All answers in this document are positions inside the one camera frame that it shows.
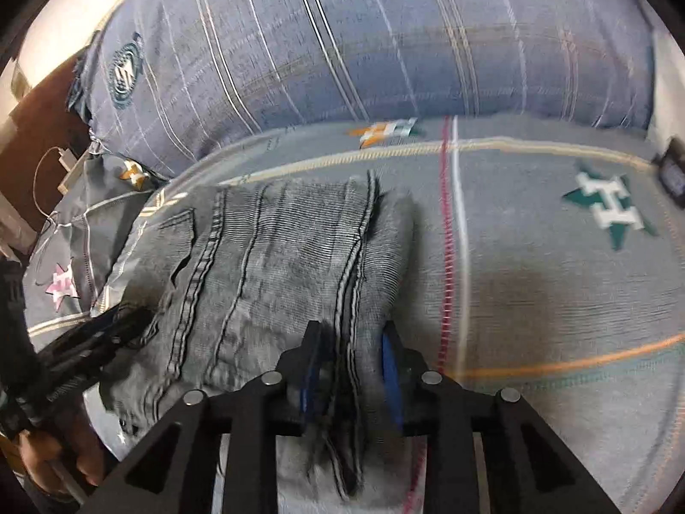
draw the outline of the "jeans seam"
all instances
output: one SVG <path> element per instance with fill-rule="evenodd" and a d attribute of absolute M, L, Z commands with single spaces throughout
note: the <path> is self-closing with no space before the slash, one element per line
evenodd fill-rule
<path fill-rule="evenodd" d="M 166 218 L 158 224 L 152 224 L 148 230 L 164 230 L 165 228 L 172 228 L 182 222 L 185 222 L 188 218 L 192 219 L 192 217 L 193 211 L 191 209 L 187 209 L 179 212 L 178 214 L 174 214 L 174 216 Z"/>
<path fill-rule="evenodd" d="M 352 241 L 349 253 L 347 255 L 347 260 L 345 261 L 345 266 L 342 269 L 342 273 L 340 275 L 340 279 L 338 280 L 338 292 L 337 292 L 337 298 L 336 298 L 336 305 L 335 305 L 335 312 L 334 312 L 334 331 L 336 334 L 337 338 L 337 346 L 336 346 L 336 364 L 340 365 L 341 369 L 336 369 L 337 377 L 341 376 L 340 370 L 345 370 L 347 372 L 348 378 L 349 378 L 349 384 L 352 386 L 354 385 L 354 381 L 352 377 L 349 377 L 350 373 L 350 367 L 348 364 L 348 359 L 347 359 L 347 354 L 349 350 L 349 340 L 351 338 L 351 331 L 353 329 L 353 322 L 354 322 L 354 311 L 350 312 L 350 317 L 349 317 L 349 331 L 350 333 L 347 335 L 347 343 L 343 342 L 343 308 L 345 307 L 345 288 L 347 288 L 347 285 L 350 282 L 350 278 L 352 276 L 352 272 L 357 269 L 357 265 L 355 264 L 357 261 L 360 260 L 360 252 L 362 250 L 362 245 L 363 245 L 363 238 L 364 238 L 364 233 L 366 229 L 369 226 L 369 221 L 371 219 L 372 211 L 373 211 L 373 204 L 375 202 L 376 198 L 376 193 L 378 191 L 377 186 L 378 182 L 371 173 L 371 171 L 366 172 L 366 179 L 367 179 L 367 193 L 366 193 L 366 207 L 364 208 L 364 213 L 362 214 L 362 217 L 359 219 L 359 223 L 357 226 L 357 234 Z M 358 281 L 355 280 L 355 288 L 357 287 Z M 338 389 L 340 386 L 340 382 L 335 381 L 333 383 L 333 389 L 334 389 L 334 394 L 338 393 Z M 331 403 L 336 399 L 335 395 L 331 398 L 330 403 L 329 403 L 329 408 L 331 407 Z M 357 401 L 355 400 L 355 410 L 357 410 Z M 355 428 L 356 425 L 360 422 L 359 420 L 359 415 L 356 416 L 357 419 L 355 420 Z M 335 479 L 336 479 L 336 488 L 338 491 L 338 495 L 340 495 L 341 498 L 347 499 L 348 498 L 348 492 L 347 488 L 345 486 L 345 482 L 343 479 L 340 477 L 340 473 L 342 473 L 342 466 L 344 465 L 344 461 L 341 460 L 340 454 L 338 454 L 338 450 L 336 449 L 336 446 L 333 444 L 332 439 L 328 438 L 328 447 L 329 447 L 329 453 L 330 453 L 330 458 L 331 458 L 331 464 L 333 465 L 333 470 L 335 474 Z M 354 475 L 355 475 L 355 482 L 358 484 L 362 480 L 362 474 L 360 471 L 357 470 L 357 455 L 353 454 L 353 460 L 354 460 Z"/>
<path fill-rule="evenodd" d="M 210 361 L 208 362 L 207 367 L 205 368 L 203 373 L 203 379 L 206 382 L 210 381 L 211 372 L 218 364 L 218 352 L 221 349 L 221 343 L 224 340 L 226 328 L 228 326 L 228 321 L 232 317 L 233 312 L 235 311 L 235 307 L 238 305 L 238 300 L 241 298 L 242 295 L 242 287 L 244 286 L 245 279 L 247 277 L 247 263 L 249 262 L 250 254 L 257 241 L 257 235 L 259 233 L 259 218 L 262 216 L 262 205 L 264 203 L 264 195 L 268 187 L 269 184 L 264 185 L 257 195 L 255 213 L 253 216 L 254 230 L 252 233 L 252 237 L 250 238 L 250 241 L 247 245 L 247 248 L 245 249 L 244 255 L 242 256 L 241 277 L 238 280 L 238 287 L 235 290 L 235 297 L 233 298 L 233 302 L 231 303 L 228 312 L 223 318 L 223 321 L 221 323 L 221 330 L 218 333 L 217 343 L 214 346 L 214 353 L 211 355 Z"/>
<path fill-rule="evenodd" d="M 214 211 L 211 216 L 209 237 L 202 250 L 200 259 L 195 265 L 193 274 L 191 274 L 191 280 L 181 305 L 179 323 L 172 339 L 171 353 L 169 356 L 169 363 L 167 364 L 167 374 L 175 377 L 179 377 L 180 375 L 180 368 L 184 359 L 188 335 L 191 331 L 197 301 L 200 297 L 200 289 L 210 270 L 211 264 L 214 262 L 214 257 L 217 254 L 218 243 L 221 239 L 224 226 L 224 206 L 225 192 L 219 191 L 214 198 Z"/>
<path fill-rule="evenodd" d="M 95 282 L 92 279 L 92 273 L 90 272 L 90 266 L 88 262 L 88 221 L 85 215 L 81 218 L 83 220 L 83 272 L 86 274 L 86 281 L 88 282 L 88 288 L 90 288 L 90 307 L 93 306 L 92 299 L 97 295 L 97 288 L 95 288 Z"/>
<path fill-rule="evenodd" d="M 361 461 L 361 450 L 357 450 L 357 446 L 361 445 L 361 439 L 359 438 L 359 431 L 362 427 L 362 408 L 361 408 L 361 393 L 362 385 L 359 381 L 359 376 L 357 374 L 357 363 L 355 356 L 355 346 L 357 337 L 357 323 L 359 321 L 359 303 L 362 282 L 364 278 L 364 257 L 366 255 L 366 241 L 364 235 L 371 222 L 371 216 L 373 215 L 373 208 L 375 205 L 376 198 L 378 196 L 378 182 L 367 172 L 368 176 L 368 194 L 366 202 L 366 210 L 364 211 L 364 216 L 362 216 L 362 222 L 359 224 L 358 228 L 358 241 L 359 241 L 359 252 L 357 253 L 357 279 L 355 280 L 355 288 L 352 293 L 351 302 L 351 312 L 350 312 L 350 327 L 349 327 L 349 338 L 347 342 L 347 373 L 349 377 L 350 384 L 353 388 L 353 398 L 354 398 L 354 408 L 355 408 L 355 419 L 353 424 L 353 437 L 352 444 L 354 448 L 352 449 L 352 460 L 354 462 L 354 473 L 357 477 L 357 485 L 361 486 L 363 481 L 363 471 L 362 471 L 362 461 Z"/>

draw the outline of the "orange star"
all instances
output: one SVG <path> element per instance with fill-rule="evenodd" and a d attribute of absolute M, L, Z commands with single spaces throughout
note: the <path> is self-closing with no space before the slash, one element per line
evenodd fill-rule
<path fill-rule="evenodd" d="M 353 137 L 359 137 L 359 148 L 365 149 L 366 147 L 371 146 L 387 138 L 389 126 L 389 122 L 378 122 L 374 123 L 369 127 L 364 127 L 361 129 L 351 129 L 347 132 L 347 134 L 352 135 Z"/>
<path fill-rule="evenodd" d="M 143 172 L 138 162 L 134 162 L 132 160 L 125 160 L 124 163 L 126 164 L 126 168 L 128 169 L 124 173 L 122 173 L 121 176 L 119 176 L 119 179 L 129 180 L 131 182 L 131 185 L 133 185 L 133 187 L 140 191 L 143 188 L 143 183 L 145 183 L 145 178 L 147 177 L 147 174 Z"/>

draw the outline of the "screw head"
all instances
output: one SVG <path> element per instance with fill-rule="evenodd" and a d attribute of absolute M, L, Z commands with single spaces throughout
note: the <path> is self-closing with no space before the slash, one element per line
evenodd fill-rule
<path fill-rule="evenodd" d="M 205 399 L 203 391 L 194 390 L 183 394 L 183 403 L 187 406 L 195 406 Z"/>
<path fill-rule="evenodd" d="M 262 375 L 262 383 L 266 384 L 266 386 L 273 386 L 274 384 L 280 383 L 282 380 L 283 376 L 278 371 L 269 371 Z"/>
<path fill-rule="evenodd" d="M 502 400 L 510 403 L 515 403 L 521 399 L 521 393 L 515 388 L 503 388 L 501 391 L 499 391 L 499 395 L 502 396 Z"/>
<path fill-rule="evenodd" d="M 440 384 L 443 376 L 437 371 L 426 371 L 421 375 L 421 380 L 426 384 Z"/>

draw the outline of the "star pattern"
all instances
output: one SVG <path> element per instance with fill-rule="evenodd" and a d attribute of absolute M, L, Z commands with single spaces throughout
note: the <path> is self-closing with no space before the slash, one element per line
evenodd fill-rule
<path fill-rule="evenodd" d="M 140 191 L 143 189 L 143 183 L 145 183 L 147 174 L 143 171 L 138 162 L 134 162 L 133 160 L 124 160 L 124 163 L 126 164 L 126 171 L 119 176 L 119 179 L 129 180 L 131 185 Z"/>
<path fill-rule="evenodd" d="M 74 285 L 74 274 L 71 270 L 71 261 L 66 271 L 59 264 L 56 265 L 55 272 L 52 274 L 52 284 L 47 287 L 45 293 L 52 294 L 55 311 L 59 311 L 65 297 L 78 298 L 79 295 Z"/>
<path fill-rule="evenodd" d="M 580 187 L 563 199 L 593 212 L 597 224 L 608 230 L 614 251 L 622 249 L 629 227 L 658 236 L 653 224 L 633 205 L 628 176 L 605 178 L 582 161 L 578 162 L 578 170 Z"/>
<path fill-rule="evenodd" d="M 348 135 L 359 137 L 360 149 L 365 149 L 368 146 L 381 142 L 389 137 L 408 137 L 414 133 L 414 125 L 416 118 L 409 118 L 408 120 L 395 120 L 393 122 L 378 122 L 369 127 L 361 129 L 352 129 L 347 132 Z"/>

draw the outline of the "pillow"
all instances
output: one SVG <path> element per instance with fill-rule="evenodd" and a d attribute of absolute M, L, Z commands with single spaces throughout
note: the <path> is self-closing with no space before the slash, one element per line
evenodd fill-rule
<path fill-rule="evenodd" d="M 125 0 L 70 104 L 165 176 L 248 135 L 332 120 L 530 112 L 645 127 L 636 0 Z"/>
<path fill-rule="evenodd" d="M 161 181 L 140 164 L 107 153 L 83 173 L 45 223 L 24 274 L 26 323 L 42 348 L 86 321 L 129 230 Z"/>

